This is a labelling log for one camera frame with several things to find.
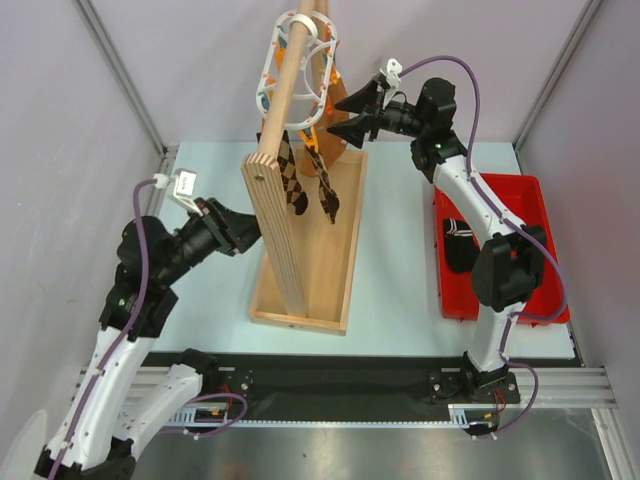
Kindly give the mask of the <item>wooden rack stand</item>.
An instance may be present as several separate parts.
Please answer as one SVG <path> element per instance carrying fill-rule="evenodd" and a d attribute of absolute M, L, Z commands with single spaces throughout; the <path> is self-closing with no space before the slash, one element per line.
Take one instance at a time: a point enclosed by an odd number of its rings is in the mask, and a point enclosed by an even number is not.
<path fill-rule="evenodd" d="M 304 17 L 314 11 L 329 17 L 325 1 L 301 1 L 292 10 Z M 322 209 L 319 179 L 299 130 L 285 127 L 294 116 L 292 94 L 306 37 L 306 27 L 293 23 L 273 101 L 267 116 L 260 115 L 257 150 L 247 155 L 242 165 L 266 249 L 249 314 L 256 323 L 343 335 L 348 324 L 368 156 L 327 132 L 329 126 L 348 117 L 334 107 L 347 96 L 341 77 L 329 87 L 332 112 L 315 125 L 318 153 L 340 200 L 336 223 L 331 224 Z M 281 181 L 277 155 L 284 131 L 289 134 L 297 177 L 308 197 L 308 208 L 301 216 L 287 205 Z"/>

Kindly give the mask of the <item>white round clip hanger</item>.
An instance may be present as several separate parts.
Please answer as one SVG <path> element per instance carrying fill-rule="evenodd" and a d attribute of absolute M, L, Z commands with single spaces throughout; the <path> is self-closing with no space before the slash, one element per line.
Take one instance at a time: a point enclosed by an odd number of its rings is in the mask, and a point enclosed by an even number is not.
<path fill-rule="evenodd" d="M 329 87 L 341 79 L 335 66 L 335 53 L 339 44 L 338 32 L 327 15 L 314 11 L 304 17 L 294 10 L 289 10 L 276 20 L 255 101 L 259 114 L 265 118 L 273 101 L 286 49 L 290 43 L 290 27 L 295 22 L 306 27 L 307 37 L 292 94 L 292 101 L 296 104 L 294 116 L 285 127 L 288 130 L 307 130 L 315 126 L 323 115 L 332 112 Z"/>

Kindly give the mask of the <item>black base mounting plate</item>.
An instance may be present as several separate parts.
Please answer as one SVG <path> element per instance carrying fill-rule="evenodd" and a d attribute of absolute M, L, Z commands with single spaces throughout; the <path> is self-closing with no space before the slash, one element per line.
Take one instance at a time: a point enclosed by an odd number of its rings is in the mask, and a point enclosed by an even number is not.
<path fill-rule="evenodd" d="M 516 378 L 474 387 L 459 357 L 217 354 L 247 420 L 392 423 L 443 420 L 453 404 L 517 405 Z"/>

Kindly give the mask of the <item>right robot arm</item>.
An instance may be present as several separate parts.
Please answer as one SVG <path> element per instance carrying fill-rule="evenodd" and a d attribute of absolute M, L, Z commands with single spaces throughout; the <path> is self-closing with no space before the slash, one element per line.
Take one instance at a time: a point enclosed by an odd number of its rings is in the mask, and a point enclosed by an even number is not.
<path fill-rule="evenodd" d="M 544 228 L 527 226 L 513 214 L 473 166 L 470 146 L 453 129 L 457 105 L 449 81 L 425 81 L 417 101 L 409 103 L 395 100 L 389 82 L 375 78 L 334 107 L 351 117 L 329 126 L 329 133 L 357 148 L 381 130 L 409 137 L 415 167 L 470 227 L 480 248 L 471 269 L 479 313 L 462 357 L 458 391 L 473 401 L 486 400 L 507 378 L 511 327 L 543 282 Z"/>

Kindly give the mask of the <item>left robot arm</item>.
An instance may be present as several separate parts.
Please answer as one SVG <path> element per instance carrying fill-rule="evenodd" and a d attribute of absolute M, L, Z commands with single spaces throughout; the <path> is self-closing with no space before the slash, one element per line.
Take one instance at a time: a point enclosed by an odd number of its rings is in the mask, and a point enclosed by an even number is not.
<path fill-rule="evenodd" d="M 96 345 L 71 408 L 43 447 L 34 473 L 46 479 L 128 479 L 169 418 L 193 399 L 225 397 L 216 358 L 182 352 L 128 416 L 121 411 L 148 353 L 178 302 L 172 286 L 209 255 L 233 257 L 261 237 L 255 216 L 198 198 L 196 212 L 169 232 L 155 216 L 126 225 Z"/>

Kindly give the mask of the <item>red plastic bin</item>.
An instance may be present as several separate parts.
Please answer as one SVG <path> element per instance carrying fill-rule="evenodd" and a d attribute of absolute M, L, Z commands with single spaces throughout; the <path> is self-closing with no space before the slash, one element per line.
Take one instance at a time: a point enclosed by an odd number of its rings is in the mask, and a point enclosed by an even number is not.
<path fill-rule="evenodd" d="M 484 173 L 486 187 L 503 204 L 503 215 L 556 257 L 556 249 L 539 181 L 531 175 Z M 522 308 L 520 324 L 566 324 L 571 318 L 563 302 L 565 290 L 553 265 L 517 231 L 491 231 L 481 243 L 471 228 L 471 220 L 441 189 L 434 190 L 435 247 L 438 256 L 440 309 L 444 317 L 458 321 L 478 319 L 482 302 L 504 308 L 508 300 L 518 300 L 526 289 L 530 295 Z M 466 222 L 480 248 L 471 272 L 456 274 L 445 260 L 442 221 L 455 218 Z"/>

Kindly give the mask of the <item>aluminium frame rail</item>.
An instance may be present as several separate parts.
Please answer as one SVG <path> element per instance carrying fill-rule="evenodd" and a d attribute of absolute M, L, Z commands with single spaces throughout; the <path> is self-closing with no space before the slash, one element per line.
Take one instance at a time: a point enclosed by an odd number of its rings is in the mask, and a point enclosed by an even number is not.
<path fill-rule="evenodd" d="M 170 427 L 213 428 L 226 418 L 240 415 L 242 426 L 282 426 L 292 427 L 460 427 L 467 428 L 481 422 L 491 423 L 497 415 L 503 417 L 517 413 L 526 406 L 539 409 L 599 409 L 616 405 L 614 394 L 606 373 L 601 368 L 539 368 L 534 373 L 526 369 L 514 368 L 510 374 L 516 378 L 520 392 L 517 405 L 498 410 L 484 411 L 469 408 L 463 404 L 453 404 L 443 420 L 392 423 L 336 423 L 336 422 L 263 422 L 247 420 L 245 417 L 249 403 L 245 396 L 238 394 L 231 406 L 222 401 L 205 400 L 172 409 L 167 418 Z"/>

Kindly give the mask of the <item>brown argyle sock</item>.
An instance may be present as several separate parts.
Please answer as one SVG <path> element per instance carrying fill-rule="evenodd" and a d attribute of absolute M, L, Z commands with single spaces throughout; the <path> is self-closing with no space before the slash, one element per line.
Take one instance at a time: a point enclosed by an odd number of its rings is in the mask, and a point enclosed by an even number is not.
<path fill-rule="evenodd" d="M 313 148 L 305 146 L 311 163 L 319 179 L 319 199 L 322 209 L 331 224 L 336 223 L 337 214 L 340 209 L 340 200 L 331 186 L 328 170 L 323 157 Z"/>

